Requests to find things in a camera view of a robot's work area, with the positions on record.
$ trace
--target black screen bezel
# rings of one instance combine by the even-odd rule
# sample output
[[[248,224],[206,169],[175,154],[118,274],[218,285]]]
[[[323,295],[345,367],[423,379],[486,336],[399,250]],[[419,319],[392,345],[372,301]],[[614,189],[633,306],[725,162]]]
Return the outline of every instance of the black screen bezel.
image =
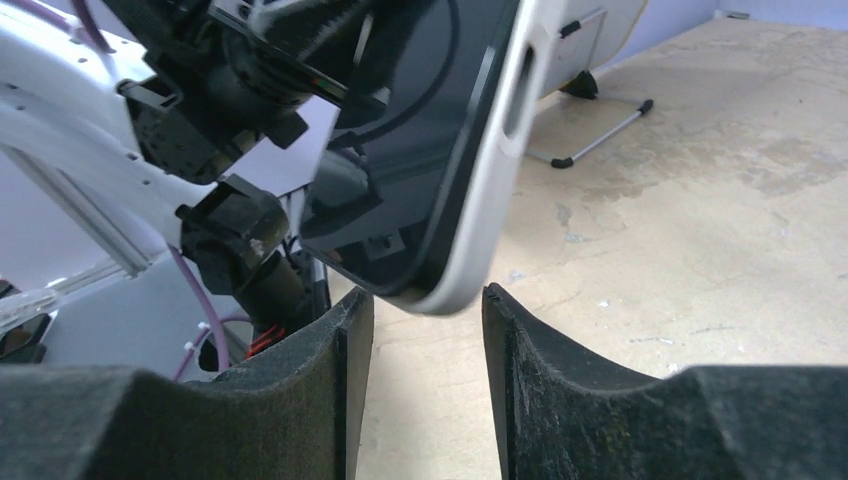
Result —
[[[460,147],[462,151],[452,152],[452,159],[446,166],[442,186],[431,211],[424,241],[406,273],[388,285],[374,285],[357,275],[356,272],[343,267],[322,250],[313,248],[308,238],[301,238],[301,244],[309,254],[371,293],[381,297],[395,297],[414,302],[423,299],[436,288],[444,274],[453,249],[455,232],[459,226],[468,187],[477,163],[482,136],[488,125],[493,101],[500,86],[501,72],[520,4],[521,0],[515,0],[504,5],[500,20],[492,31],[489,49],[480,57],[479,62],[463,62],[454,67],[474,69],[474,73],[478,77],[485,78],[485,80],[479,92],[480,96],[476,99],[476,108],[462,127],[468,129],[468,134],[464,142],[457,140],[454,145],[455,149]],[[484,62],[488,62],[489,66],[488,72],[485,76],[482,76],[479,74]],[[310,202],[309,195],[307,195],[306,201],[307,204]]]

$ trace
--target stained floor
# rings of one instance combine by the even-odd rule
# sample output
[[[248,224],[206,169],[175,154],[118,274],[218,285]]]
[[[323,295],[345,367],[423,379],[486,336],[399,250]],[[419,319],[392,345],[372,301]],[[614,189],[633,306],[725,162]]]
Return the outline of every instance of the stained floor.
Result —
[[[848,34],[716,20],[599,83],[656,108],[571,170],[526,160],[491,281],[658,377],[848,364]],[[633,109],[543,103],[531,145],[565,155]],[[361,478],[500,478],[479,305],[378,304],[361,441]]]

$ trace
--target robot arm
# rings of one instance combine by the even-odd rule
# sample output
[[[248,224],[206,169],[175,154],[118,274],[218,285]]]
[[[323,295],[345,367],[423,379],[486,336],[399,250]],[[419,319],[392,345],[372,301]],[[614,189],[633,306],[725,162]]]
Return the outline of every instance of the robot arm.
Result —
[[[138,214],[258,331],[308,323],[303,286],[277,251],[282,206],[223,174],[264,137],[280,148],[299,138],[297,108],[312,95],[378,117],[393,59],[367,55],[369,33],[431,0],[107,0],[141,43],[104,34],[111,51],[81,42],[72,19],[15,3],[0,3],[0,144]],[[355,68],[371,69],[360,91],[374,96],[346,98]]]

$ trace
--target stand leg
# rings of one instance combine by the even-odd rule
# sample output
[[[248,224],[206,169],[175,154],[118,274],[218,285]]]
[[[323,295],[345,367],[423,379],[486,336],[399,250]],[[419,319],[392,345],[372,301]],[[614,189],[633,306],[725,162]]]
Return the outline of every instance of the stand leg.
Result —
[[[571,95],[575,98],[582,98],[585,100],[597,100],[599,98],[616,100],[622,102],[633,102],[628,99],[620,99],[617,97],[608,97],[605,95],[601,95],[599,93],[598,84],[595,81],[595,77],[588,71],[580,72],[574,80],[570,81],[566,86],[560,89],[561,92]],[[590,151],[594,150],[598,145],[604,143],[607,139],[620,132],[624,127],[633,123],[637,118],[647,115],[651,109],[654,108],[654,101],[652,99],[647,99],[639,103],[639,108],[636,111],[622,120],[621,123],[610,129],[608,132],[604,133],[589,145],[583,147],[582,150],[575,153],[570,157],[556,157],[553,155],[549,155],[544,152],[540,152],[538,150],[527,149],[525,153],[533,158],[541,160],[545,163],[550,164],[551,167],[556,169],[565,169],[574,166],[574,163],[582,156],[586,155]]]

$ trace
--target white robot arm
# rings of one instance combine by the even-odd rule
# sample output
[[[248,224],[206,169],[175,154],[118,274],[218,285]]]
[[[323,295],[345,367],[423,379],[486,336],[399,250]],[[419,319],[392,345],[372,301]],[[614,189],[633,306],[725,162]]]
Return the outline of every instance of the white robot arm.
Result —
[[[114,52],[100,52],[74,34],[73,17],[32,5],[45,13],[0,3],[0,145],[118,201],[180,246],[174,212],[197,205],[215,185],[143,161],[118,88],[154,75],[144,47],[103,33]]]

